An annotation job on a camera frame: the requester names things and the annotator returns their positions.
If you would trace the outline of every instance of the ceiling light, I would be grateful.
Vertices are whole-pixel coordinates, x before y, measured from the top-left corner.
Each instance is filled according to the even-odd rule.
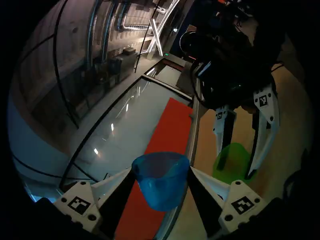
[[[163,53],[162,53],[161,43],[160,43],[160,39],[159,39],[159,33],[157,31],[156,21],[154,19],[152,19],[152,20],[150,19],[149,21],[150,21],[150,25],[151,25],[151,28],[153,31],[154,38],[156,38],[156,44],[158,47],[159,54],[162,57]]]

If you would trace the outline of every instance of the wood surface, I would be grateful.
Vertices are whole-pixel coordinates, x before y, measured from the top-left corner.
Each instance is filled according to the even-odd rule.
[[[285,68],[272,73],[278,92],[280,109],[280,129],[275,141],[249,186],[267,202],[282,197],[283,183],[300,168],[304,149],[312,144],[314,116],[311,103],[298,80]],[[251,152],[254,130],[252,116],[242,108],[235,110],[237,120],[234,125],[232,142],[242,144]],[[198,144],[194,167],[212,175],[216,159],[216,137],[212,131],[215,111],[208,110],[200,120]],[[188,189],[179,217],[168,240],[206,240],[206,232]]]

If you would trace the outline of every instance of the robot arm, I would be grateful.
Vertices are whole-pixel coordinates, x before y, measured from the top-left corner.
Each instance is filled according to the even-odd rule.
[[[128,168],[93,185],[78,182],[54,206],[86,231],[113,239],[135,180]],[[208,238],[230,234],[266,206],[240,180],[225,184],[191,166],[186,180]]]
[[[271,84],[253,93],[254,104],[259,113],[259,124],[256,130],[256,138],[251,153],[250,164],[245,178],[249,179],[261,166],[264,158],[269,152],[276,133],[280,126],[278,100]],[[222,149],[231,143],[232,131],[236,120],[236,112],[229,109],[228,105],[216,109],[216,119],[213,132],[216,135],[217,156]],[[267,123],[270,124],[270,133],[267,132]]]

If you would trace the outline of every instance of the screw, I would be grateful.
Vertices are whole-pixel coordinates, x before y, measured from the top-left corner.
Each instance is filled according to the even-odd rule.
[[[233,219],[233,216],[228,214],[224,217],[224,219],[227,221],[227,222],[230,222],[232,219]]]
[[[94,216],[93,214],[90,214],[90,215],[88,216],[88,219],[89,219],[90,221],[94,221],[94,220],[97,219],[97,217]]]

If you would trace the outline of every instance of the white bracket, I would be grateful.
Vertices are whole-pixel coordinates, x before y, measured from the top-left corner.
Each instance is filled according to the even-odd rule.
[[[228,198],[219,218],[223,234],[237,230],[252,220],[266,206],[266,202],[241,180],[231,183]]]
[[[216,109],[216,120],[213,125],[213,132],[216,135],[217,156],[222,151],[224,122],[229,113],[235,115],[234,122],[236,121],[237,113],[230,110],[228,105]]]
[[[82,224],[83,229],[96,234],[102,221],[100,206],[122,183],[130,170],[131,167],[93,185],[86,181],[78,182],[56,200],[54,206],[63,214],[69,215],[73,222]]]
[[[250,166],[249,175],[262,164],[280,127],[278,100],[272,91],[271,84],[260,91],[254,92],[253,97],[254,104],[260,111],[260,114],[256,151]],[[267,135],[266,131],[267,122],[271,126],[269,135]]]
[[[196,178],[199,180],[199,182],[207,190],[207,192],[212,196],[212,198],[217,202],[217,204],[221,208],[223,208],[224,201],[226,201],[229,194],[230,185],[227,183],[221,182],[220,180],[213,178],[205,174],[204,172],[201,172],[200,170],[197,170],[191,166],[190,168],[193,171]]]

